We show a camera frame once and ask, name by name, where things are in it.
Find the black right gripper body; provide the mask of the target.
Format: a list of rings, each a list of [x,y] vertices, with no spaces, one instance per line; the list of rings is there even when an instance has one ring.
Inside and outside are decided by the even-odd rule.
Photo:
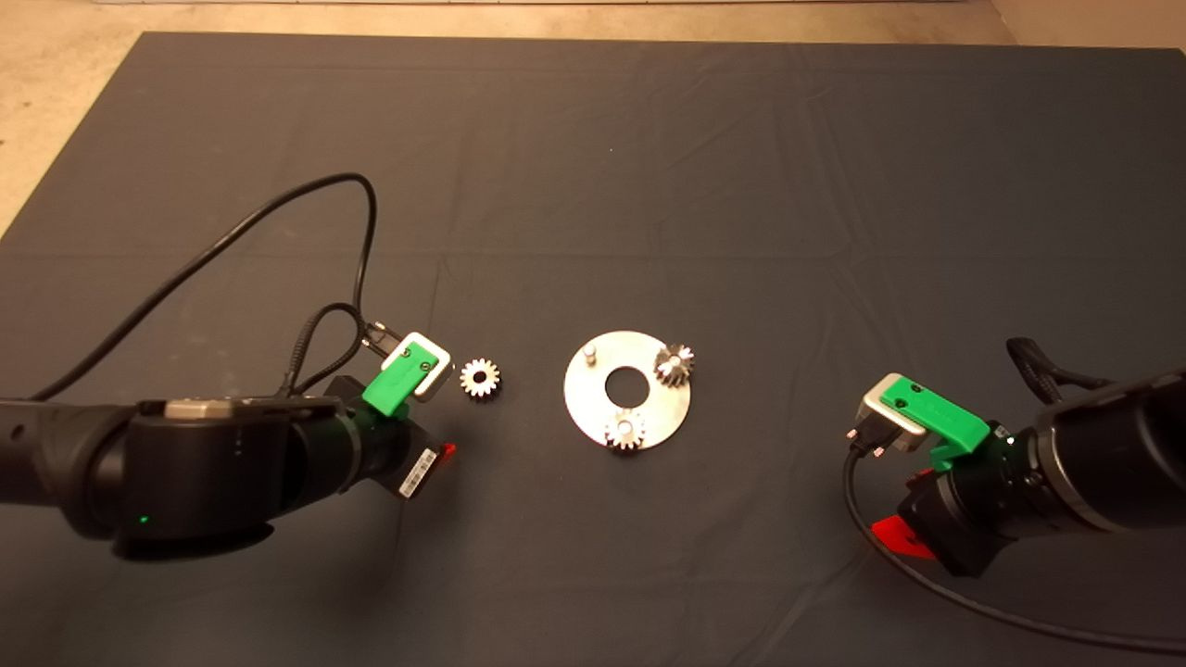
[[[949,573],[978,577],[1001,550],[1048,535],[1042,479],[1028,481],[1034,472],[1024,447],[982,445],[919,488],[908,485],[897,512]]]

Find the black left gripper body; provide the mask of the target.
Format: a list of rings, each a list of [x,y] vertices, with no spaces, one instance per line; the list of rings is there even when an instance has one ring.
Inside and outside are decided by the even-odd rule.
[[[374,481],[393,497],[412,501],[436,468],[448,460],[448,443],[428,434],[410,418],[357,412],[352,423],[361,443],[359,465],[350,481],[352,485]]]

